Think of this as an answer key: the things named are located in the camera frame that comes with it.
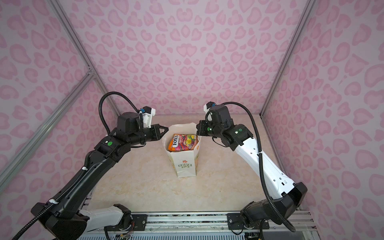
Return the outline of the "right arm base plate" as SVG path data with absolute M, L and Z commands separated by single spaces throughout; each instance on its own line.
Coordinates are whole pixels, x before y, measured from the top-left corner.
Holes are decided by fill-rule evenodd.
M 246 220 L 240 213 L 228 213 L 227 224 L 228 229 L 235 234 L 241 234 L 246 229 Z

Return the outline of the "white illustrated paper bag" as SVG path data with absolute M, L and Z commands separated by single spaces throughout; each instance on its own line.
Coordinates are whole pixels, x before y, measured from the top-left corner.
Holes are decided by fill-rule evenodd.
M 201 137 L 197 135 L 197 124 L 179 124 L 169 127 L 169 131 L 162 138 L 163 146 L 177 177 L 195 177 L 200 156 Z M 169 152 L 168 146 L 174 134 L 193 134 L 198 137 L 198 144 L 192 151 Z

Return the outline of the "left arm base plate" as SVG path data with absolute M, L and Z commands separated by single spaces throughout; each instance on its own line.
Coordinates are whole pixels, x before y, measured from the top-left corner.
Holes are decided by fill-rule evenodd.
M 106 226 L 105 229 L 109 232 L 134 232 L 144 231 L 147 225 L 148 215 L 133 214 L 128 217 L 123 217 L 122 220 L 115 226 Z

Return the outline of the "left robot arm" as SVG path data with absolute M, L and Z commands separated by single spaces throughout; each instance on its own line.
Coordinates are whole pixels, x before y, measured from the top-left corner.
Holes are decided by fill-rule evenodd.
M 112 95 L 122 97 L 134 110 L 119 115 L 117 126 L 110 130 L 103 115 L 103 103 Z M 34 205 L 31 210 L 34 218 L 16 233 L 15 240 L 20 239 L 36 222 L 40 222 L 57 240 L 76 240 L 83 233 L 107 226 L 118 226 L 123 230 L 133 228 L 131 211 L 121 204 L 94 214 L 81 211 L 80 207 L 99 180 L 125 154 L 131 149 L 144 147 L 148 142 L 159 141 L 169 129 L 152 124 L 156 114 L 154 108 L 145 106 L 138 109 L 119 92 L 104 94 L 99 101 L 98 112 L 107 135 L 86 154 L 82 168 L 52 199 Z

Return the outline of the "orange pink Fox's candy bag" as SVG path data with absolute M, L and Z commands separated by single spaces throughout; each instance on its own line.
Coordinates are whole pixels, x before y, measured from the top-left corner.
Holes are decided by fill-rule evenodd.
M 193 134 L 174 134 L 169 146 L 169 152 L 192 151 L 197 146 L 199 140 L 197 135 Z

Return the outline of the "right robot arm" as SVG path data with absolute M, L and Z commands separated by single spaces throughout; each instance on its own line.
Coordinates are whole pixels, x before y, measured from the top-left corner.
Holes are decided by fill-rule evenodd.
M 229 105 L 245 110 L 251 120 L 252 131 L 243 124 L 234 123 Z M 301 205 L 308 189 L 304 183 L 296 183 L 288 177 L 263 151 L 255 119 L 248 108 L 236 102 L 209 102 L 204 106 L 204 112 L 204 120 L 197 125 L 197 135 L 211 137 L 212 140 L 220 139 L 222 147 L 230 148 L 245 160 L 261 181 L 265 199 L 251 202 L 240 211 L 242 227 L 258 227 L 261 232 L 265 221 L 271 220 L 293 233 L 296 232 L 289 217 Z

